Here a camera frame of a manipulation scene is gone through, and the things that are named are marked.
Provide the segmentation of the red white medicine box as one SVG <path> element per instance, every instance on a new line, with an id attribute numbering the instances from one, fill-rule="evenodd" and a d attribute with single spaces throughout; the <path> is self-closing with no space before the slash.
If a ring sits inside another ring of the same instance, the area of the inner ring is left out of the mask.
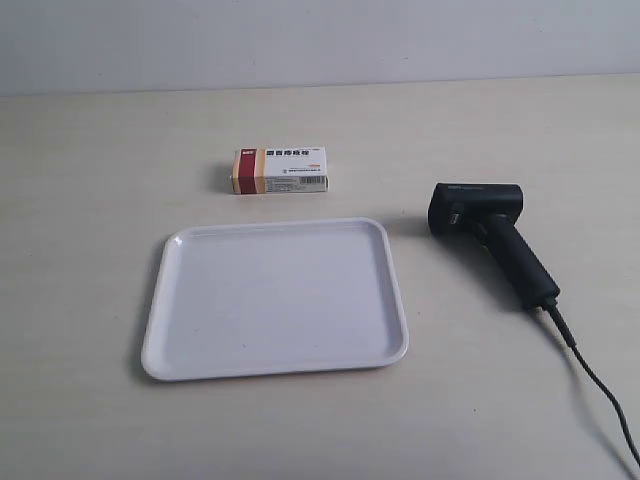
<path id="1" fill-rule="evenodd" d="M 231 183 L 236 195 L 327 192 L 326 149 L 242 148 L 235 155 Z"/>

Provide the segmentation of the black handheld barcode scanner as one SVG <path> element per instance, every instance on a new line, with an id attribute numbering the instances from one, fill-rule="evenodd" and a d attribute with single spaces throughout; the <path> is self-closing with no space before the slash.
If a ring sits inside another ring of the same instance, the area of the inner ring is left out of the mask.
<path id="1" fill-rule="evenodd" d="M 427 221 L 436 237 L 474 237 L 525 310 L 553 309 L 560 288 L 516 228 L 523 207 L 523 191 L 517 184 L 438 183 Z"/>

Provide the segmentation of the white plastic tray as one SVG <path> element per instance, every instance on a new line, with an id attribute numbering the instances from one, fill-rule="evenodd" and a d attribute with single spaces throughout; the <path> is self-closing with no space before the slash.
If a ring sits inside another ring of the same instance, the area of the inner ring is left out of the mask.
<path id="1" fill-rule="evenodd" d="M 164 245 L 141 364 L 164 382 L 371 369 L 408 345 L 380 223 L 206 226 Z"/>

